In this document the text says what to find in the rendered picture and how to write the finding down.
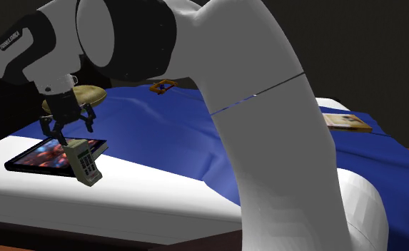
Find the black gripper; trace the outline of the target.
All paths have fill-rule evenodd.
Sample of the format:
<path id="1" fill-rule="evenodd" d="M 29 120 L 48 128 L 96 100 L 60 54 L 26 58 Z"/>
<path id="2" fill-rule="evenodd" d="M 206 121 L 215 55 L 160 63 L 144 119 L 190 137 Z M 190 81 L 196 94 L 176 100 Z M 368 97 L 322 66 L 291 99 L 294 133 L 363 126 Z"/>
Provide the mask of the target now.
<path id="1" fill-rule="evenodd" d="M 96 119 L 96 114 L 90 103 L 83 103 L 79 106 L 73 89 L 65 93 L 45 96 L 45 100 L 53 116 L 39 117 L 39 123 L 44 135 L 57 139 L 62 146 L 67 146 L 68 143 L 61 132 L 64 127 L 63 123 L 72 123 L 78 119 L 85 122 L 88 132 L 92 133 L 94 131 L 92 125 L 94 119 Z M 86 111 L 88 116 L 81 115 L 81 111 Z M 54 128 L 50 129 L 50 123 L 53 120 L 55 120 Z"/>

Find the beige keypad remote control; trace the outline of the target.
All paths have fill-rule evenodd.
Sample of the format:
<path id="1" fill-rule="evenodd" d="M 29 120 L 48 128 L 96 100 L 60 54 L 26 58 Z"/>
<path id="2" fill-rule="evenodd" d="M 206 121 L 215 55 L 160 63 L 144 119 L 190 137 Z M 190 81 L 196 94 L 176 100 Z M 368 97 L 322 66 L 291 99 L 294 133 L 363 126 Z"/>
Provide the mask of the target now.
<path id="1" fill-rule="evenodd" d="M 86 139 L 73 139 L 62 148 L 76 179 L 80 183 L 91 187 L 102 179 L 102 174 L 96 167 Z"/>

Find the black tablet with colourful screen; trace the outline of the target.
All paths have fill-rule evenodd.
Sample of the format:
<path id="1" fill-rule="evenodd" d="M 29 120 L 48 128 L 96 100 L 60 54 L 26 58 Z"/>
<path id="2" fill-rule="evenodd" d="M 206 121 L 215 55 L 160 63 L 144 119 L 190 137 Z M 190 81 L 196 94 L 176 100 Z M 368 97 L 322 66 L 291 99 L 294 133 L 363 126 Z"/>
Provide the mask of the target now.
<path id="1" fill-rule="evenodd" d="M 55 138 L 46 138 L 4 163 L 9 171 L 75 178 L 68 158 Z"/>

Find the bed with blue blanket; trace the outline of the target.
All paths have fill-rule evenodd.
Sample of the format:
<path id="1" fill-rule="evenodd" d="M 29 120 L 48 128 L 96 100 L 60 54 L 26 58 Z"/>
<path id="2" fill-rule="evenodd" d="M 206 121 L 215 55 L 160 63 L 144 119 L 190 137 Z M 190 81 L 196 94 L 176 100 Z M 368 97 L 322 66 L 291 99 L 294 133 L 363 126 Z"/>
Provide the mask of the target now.
<path id="1" fill-rule="evenodd" d="M 93 131 L 82 121 L 64 135 L 106 141 L 102 179 L 17 173 L 5 162 L 43 139 L 32 123 L 0 140 L 0 222 L 158 244 L 239 230 L 233 171 L 196 90 L 159 96 L 147 86 L 112 88 L 95 108 Z M 333 132 L 338 166 L 378 190 L 390 234 L 388 251 L 409 251 L 409 150 L 368 114 L 371 133 Z"/>

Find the tan book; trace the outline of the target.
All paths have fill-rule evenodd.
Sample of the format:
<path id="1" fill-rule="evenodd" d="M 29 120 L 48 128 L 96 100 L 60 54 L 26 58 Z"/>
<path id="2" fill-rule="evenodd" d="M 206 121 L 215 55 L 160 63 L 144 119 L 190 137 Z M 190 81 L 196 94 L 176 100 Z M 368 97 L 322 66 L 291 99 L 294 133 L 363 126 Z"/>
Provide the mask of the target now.
<path id="1" fill-rule="evenodd" d="M 323 118 L 330 130 L 371 133 L 373 128 L 353 114 L 324 113 Z"/>

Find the orange square frame tool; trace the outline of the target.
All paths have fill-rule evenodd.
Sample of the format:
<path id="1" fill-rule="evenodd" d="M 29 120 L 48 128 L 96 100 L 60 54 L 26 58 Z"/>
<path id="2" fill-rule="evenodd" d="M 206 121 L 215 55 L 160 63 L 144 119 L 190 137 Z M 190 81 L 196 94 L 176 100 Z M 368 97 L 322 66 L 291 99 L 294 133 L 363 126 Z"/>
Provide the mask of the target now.
<path id="1" fill-rule="evenodd" d="M 149 90 L 156 93 L 157 95 L 164 94 L 167 90 L 177 86 L 177 82 L 171 80 L 162 80 L 158 83 L 153 84 L 150 86 Z"/>

